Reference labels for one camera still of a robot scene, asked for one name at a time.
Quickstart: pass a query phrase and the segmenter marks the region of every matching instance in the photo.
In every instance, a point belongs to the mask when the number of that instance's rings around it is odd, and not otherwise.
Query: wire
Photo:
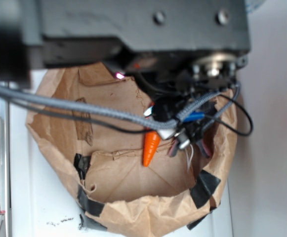
[[[218,94],[219,94],[218,91],[212,91],[212,92],[208,92],[200,96],[197,99],[197,101],[194,101],[188,104],[182,111],[180,111],[177,114],[177,118],[180,121],[183,121],[186,117],[188,117],[190,113],[195,111],[206,101],[217,96]],[[84,104],[84,103],[79,103],[75,101],[68,101],[68,100],[63,100],[63,99],[33,95],[33,94],[9,89],[4,86],[0,86],[0,96],[6,98],[7,100],[17,99],[17,100],[26,101],[26,102],[37,104],[37,105],[44,105],[44,106],[52,107],[52,108],[84,112],[88,114],[96,114],[96,115],[111,117],[114,119],[127,120],[129,122],[139,124],[143,127],[149,127],[154,130],[176,128],[178,124],[177,120],[175,119],[170,119],[166,122],[159,122],[155,120],[145,119],[144,117],[134,115],[131,113],[127,113],[124,111],[97,106],[94,104]]]
[[[191,167],[192,159],[194,157],[194,147],[192,144],[189,144],[189,146],[191,147],[191,157],[190,158],[188,158],[187,148],[185,149],[185,154],[186,154],[186,159],[187,159],[187,172]]]
[[[226,95],[219,95],[219,96],[222,96],[222,97],[228,99],[230,102],[234,103],[240,110],[242,110],[242,112],[245,114],[245,116],[247,117],[249,124],[250,124],[249,132],[247,132],[247,133],[240,132],[240,131],[234,129],[233,127],[231,127],[230,125],[228,125],[227,123],[225,123],[224,121],[222,121],[221,119],[217,118],[215,115],[214,116],[205,115],[205,117],[208,119],[212,119],[212,120],[226,126],[228,129],[230,129],[231,131],[233,131],[234,133],[236,133],[240,136],[247,137],[247,136],[251,135],[253,132],[253,129],[254,129],[254,125],[253,125],[253,120],[252,120],[251,116],[249,115],[249,113],[246,111],[246,109],[241,104],[239,104],[236,100],[234,100],[233,98],[230,98]]]
[[[144,134],[147,132],[151,132],[153,130],[151,129],[144,129],[144,130],[128,130],[128,129],[124,129],[115,125],[112,125],[110,123],[107,122],[103,122],[97,119],[91,119],[91,118],[83,118],[83,117],[78,117],[78,116],[73,116],[73,115],[66,115],[63,113],[57,113],[57,112],[52,112],[52,111],[47,111],[47,110],[42,110],[42,109],[38,109],[34,106],[29,106],[29,105],[24,105],[22,103],[16,102],[15,100],[10,100],[11,103],[22,107],[24,109],[30,110],[30,111],[34,111],[43,115],[47,115],[47,116],[52,116],[52,117],[57,117],[60,119],[70,119],[70,120],[77,120],[77,121],[83,121],[83,122],[89,122],[89,123],[94,123],[97,124],[99,126],[104,126],[113,130],[116,130],[118,132],[122,132],[122,133],[128,133],[128,134]]]

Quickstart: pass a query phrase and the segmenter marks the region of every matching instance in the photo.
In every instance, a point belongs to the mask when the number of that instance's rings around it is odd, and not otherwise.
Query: brown paper bag
[[[101,63],[49,70],[37,94],[141,116],[151,103],[132,78],[117,80]],[[216,102],[219,109],[226,100],[217,98]],[[127,121],[65,113],[100,119],[127,129],[143,129]],[[234,106],[222,119],[236,127]],[[196,152],[187,171],[185,152],[179,152],[174,158],[167,156],[172,141],[162,141],[150,166],[144,167],[142,134],[124,134],[96,124],[33,112],[28,113],[26,125],[88,220],[100,229],[129,237],[160,237],[188,224],[192,228],[194,221],[217,207],[237,141],[234,133],[216,125],[205,136],[213,151],[212,158],[206,159]],[[76,154],[90,157],[90,167],[82,180],[74,166]]]

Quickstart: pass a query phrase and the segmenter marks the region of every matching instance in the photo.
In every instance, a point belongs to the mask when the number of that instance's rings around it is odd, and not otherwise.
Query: black electrical tape
[[[191,231],[193,228],[195,228],[206,216],[202,217],[201,219],[194,221],[192,223],[189,223],[186,227]]]
[[[86,173],[89,169],[90,157],[83,157],[81,154],[75,154],[74,167],[79,173],[80,179],[85,179]]]
[[[213,212],[213,210],[216,209],[216,207],[210,207],[210,213],[211,214]],[[202,217],[201,219],[198,219],[196,221],[193,221],[191,223],[189,223],[186,227],[191,231],[193,228],[195,228],[206,216]]]
[[[197,208],[201,208],[208,202],[221,180],[205,170],[197,177],[196,185],[191,189],[191,196]]]
[[[92,218],[89,218],[84,214],[80,214],[81,223],[79,224],[79,229],[81,230],[82,227],[98,230],[98,231],[107,231],[107,227],[103,226],[102,224],[98,223]]]
[[[97,217],[99,217],[99,215],[102,213],[105,206],[103,203],[88,199],[82,188],[79,189],[78,200],[83,210]]]

